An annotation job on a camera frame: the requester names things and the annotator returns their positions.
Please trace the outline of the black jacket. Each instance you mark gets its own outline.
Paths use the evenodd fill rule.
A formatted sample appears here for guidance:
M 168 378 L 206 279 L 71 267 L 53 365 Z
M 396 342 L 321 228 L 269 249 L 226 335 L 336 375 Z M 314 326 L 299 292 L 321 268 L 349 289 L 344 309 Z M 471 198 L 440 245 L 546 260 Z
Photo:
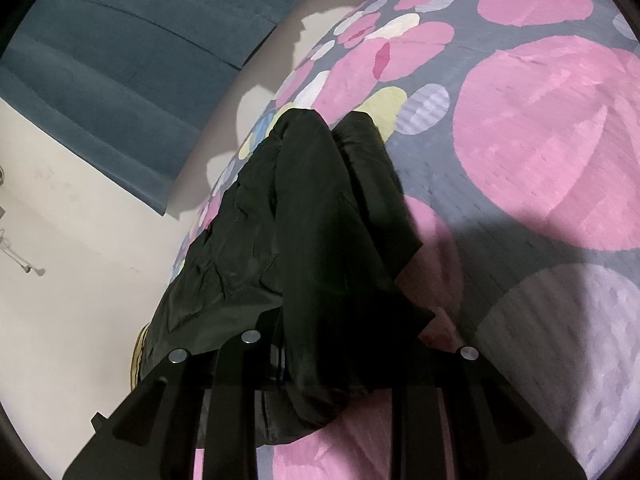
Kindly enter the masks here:
M 288 110 L 186 252 L 146 331 L 141 373 L 178 347 L 216 350 L 270 313 L 286 371 L 256 398 L 256 441 L 306 437 L 387 388 L 396 351 L 431 321 L 397 283 L 420 246 L 371 117 L 329 126 Z

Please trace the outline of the yellow black striped pillow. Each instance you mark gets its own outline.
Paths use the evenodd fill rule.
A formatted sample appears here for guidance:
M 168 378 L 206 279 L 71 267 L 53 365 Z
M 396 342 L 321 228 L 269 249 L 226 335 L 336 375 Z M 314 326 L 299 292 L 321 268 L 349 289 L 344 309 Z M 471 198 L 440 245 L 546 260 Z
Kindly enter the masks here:
M 145 343 L 146 334 L 148 333 L 148 329 L 149 329 L 149 324 L 145 324 L 145 326 L 143 326 L 140 332 L 138 333 L 136 341 L 134 342 L 134 350 L 132 350 L 130 369 L 129 369 L 130 390 L 134 390 L 134 388 L 137 387 L 137 384 L 139 382 L 143 347 Z

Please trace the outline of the colourful dotted bedspread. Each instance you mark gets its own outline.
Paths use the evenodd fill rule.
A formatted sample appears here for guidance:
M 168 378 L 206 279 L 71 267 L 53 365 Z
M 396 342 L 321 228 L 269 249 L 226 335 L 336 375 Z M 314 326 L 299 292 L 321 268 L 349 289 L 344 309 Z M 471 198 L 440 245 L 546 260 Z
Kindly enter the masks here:
M 591 479 L 639 474 L 639 44 L 614 0 L 369 0 L 288 76 L 192 228 L 282 114 L 369 114 L 422 247 L 402 284 L 475 342 Z

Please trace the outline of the blue curtain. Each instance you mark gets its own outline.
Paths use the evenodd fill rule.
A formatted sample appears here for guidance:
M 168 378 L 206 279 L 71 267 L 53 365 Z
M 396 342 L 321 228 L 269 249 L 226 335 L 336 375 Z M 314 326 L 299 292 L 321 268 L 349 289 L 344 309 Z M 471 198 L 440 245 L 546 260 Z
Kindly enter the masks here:
M 168 214 L 215 108 L 303 1 L 36 0 L 2 54 L 2 99 Z

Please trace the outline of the wall hook fixture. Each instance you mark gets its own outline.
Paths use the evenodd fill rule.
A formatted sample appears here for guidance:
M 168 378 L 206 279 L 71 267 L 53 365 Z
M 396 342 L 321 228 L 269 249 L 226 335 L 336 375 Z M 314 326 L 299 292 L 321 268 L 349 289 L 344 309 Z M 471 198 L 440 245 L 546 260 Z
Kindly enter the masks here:
M 13 261 L 19 268 L 21 268 L 26 274 L 34 274 L 38 278 L 42 278 L 46 275 L 45 268 L 38 268 L 34 266 L 30 261 L 21 256 L 12 246 L 9 237 L 6 236 L 6 229 L 1 229 L 0 235 L 0 249 L 3 255 L 7 256 Z

